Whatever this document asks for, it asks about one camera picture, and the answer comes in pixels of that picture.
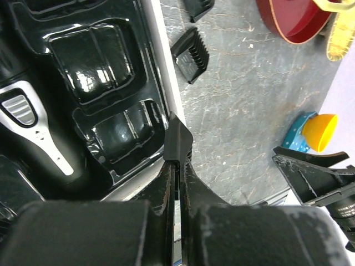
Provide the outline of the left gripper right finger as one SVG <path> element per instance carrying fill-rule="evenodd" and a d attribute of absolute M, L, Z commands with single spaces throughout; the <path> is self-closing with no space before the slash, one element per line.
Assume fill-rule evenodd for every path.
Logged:
<path fill-rule="evenodd" d="M 186 265 L 350 265 L 325 207 L 233 206 L 180 165 Z"/>

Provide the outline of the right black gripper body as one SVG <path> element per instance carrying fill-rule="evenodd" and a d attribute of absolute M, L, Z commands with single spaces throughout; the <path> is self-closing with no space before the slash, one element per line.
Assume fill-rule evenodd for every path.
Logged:
<path fill-rule="evenodd" d="M 318 167 L 322 181 L 321 200 L 318 207 L 325 207 L 348 239 L 346 249 L 354 252 L 354 166 L 342 170 Z"/>

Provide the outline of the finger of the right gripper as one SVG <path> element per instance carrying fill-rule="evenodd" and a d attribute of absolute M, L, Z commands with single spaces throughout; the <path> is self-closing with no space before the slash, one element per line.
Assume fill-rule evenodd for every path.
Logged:
<path fill-rule="evenodd" d="M 302 205 L 329 205 L 348 198 L 348 169 L 332 166 L 348 159 L 345 152 L 313 155 L 284 147 L 273 149 L 274 163 Z"/>

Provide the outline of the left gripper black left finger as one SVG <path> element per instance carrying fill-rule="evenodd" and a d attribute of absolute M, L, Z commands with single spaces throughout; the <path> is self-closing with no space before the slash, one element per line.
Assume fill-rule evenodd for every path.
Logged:
<path fill-rule="evenodd" d="M 2 265 L 172 265 L 176 166 L 129 201 L 25 206 L 1 244 Z"/>

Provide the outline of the black comb guard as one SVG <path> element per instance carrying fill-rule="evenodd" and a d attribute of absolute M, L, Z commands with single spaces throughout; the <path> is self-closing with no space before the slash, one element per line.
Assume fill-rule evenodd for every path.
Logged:
<path fill-rule="evenodd" d="M 196 23 L 214 6 L 215 0 L 183 0 L 190 22 Z"/>
<path fill-rule="evenodd" d="M 164 155 L 165 161 L 183 164 L 192 151 L 193 136 L 178 116 L 171 111 L 169 126 L 165 131 Z"/>
<path fill-rule="evenodd" d="M 188 29 L 170 50 L 189 84 L 193 84 L 206 71 L 210 55 L 196 27 Z"/>

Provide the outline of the black silver hair clipper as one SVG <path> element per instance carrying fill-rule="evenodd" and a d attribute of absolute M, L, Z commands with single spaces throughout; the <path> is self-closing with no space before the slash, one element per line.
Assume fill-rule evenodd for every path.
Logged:
<path fill-rule="evenodd" d="M 90 185 L 84 148 L 66 128 L 54 99 L 25 58 L 1 47 L 1 133 L 40 190 L 75 194 Z"/>

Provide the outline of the white clipper kit box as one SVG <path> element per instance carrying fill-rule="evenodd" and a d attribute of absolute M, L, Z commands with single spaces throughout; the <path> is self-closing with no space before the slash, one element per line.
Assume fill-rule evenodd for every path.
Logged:
<path fill-rule="evenodd" d="M 90 185 L 40 190 L 1 133 L 1 203 L 129 200 L 163 165 L 171 111 L 184 117 L 159 1 L 2 1 L 1 47 L 21 54 L 84 148 Z"/>

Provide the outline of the blue dotted plate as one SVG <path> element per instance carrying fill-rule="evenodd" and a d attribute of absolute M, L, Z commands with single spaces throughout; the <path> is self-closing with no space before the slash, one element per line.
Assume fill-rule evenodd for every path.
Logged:
<path fill-rule="evenodd" d="M 299 152 L 309 152 L 311 148 L 308 146 L 306 138 L 302 135 L 302 130 L 306 122 L 317 115 L 318 113 L 315 111 L 302 112 L 298 115 L 285 135 L 281 146 Z"/>

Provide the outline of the orange bowl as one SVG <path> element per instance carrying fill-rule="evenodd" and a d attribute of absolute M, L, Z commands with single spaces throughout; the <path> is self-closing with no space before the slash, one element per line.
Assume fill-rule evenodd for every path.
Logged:
<path fill-rule="evenodd" d="M 317 114 L 306 121 L 301 134 L 311 149 L 323 152 L 331 141 L 337 125 L 338 115 Z"/>

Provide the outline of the woven bamboo tray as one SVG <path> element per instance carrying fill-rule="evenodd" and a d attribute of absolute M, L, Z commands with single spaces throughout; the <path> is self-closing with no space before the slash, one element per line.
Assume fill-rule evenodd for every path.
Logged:
<path fill-rule="evenodd" d="M 342 60 L 354 41 L 354 9 L 336 13 L 329 22 L 326 55 L 330 61 Z"/>

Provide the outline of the red round plate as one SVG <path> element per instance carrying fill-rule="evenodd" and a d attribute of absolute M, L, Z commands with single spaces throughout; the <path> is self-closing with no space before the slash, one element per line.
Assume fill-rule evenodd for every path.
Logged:
<path fill-rule="evenodd" d="M 256 4 L 270 32 L 295 45 L 318 35 L 332 15 L 309 0 L 257 0 Z"/>

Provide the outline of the yellow-green mug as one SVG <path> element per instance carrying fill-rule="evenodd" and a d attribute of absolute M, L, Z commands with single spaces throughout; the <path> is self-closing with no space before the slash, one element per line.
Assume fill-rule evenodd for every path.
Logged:
<path fill-rule="evenodd" d="M 354 9 L 354 2 L 344 3 L 344 2 L 331 2 L 328 0 L 313 0 L 313 2 L 323 11 L 326 12 L 347 12 Z"/>

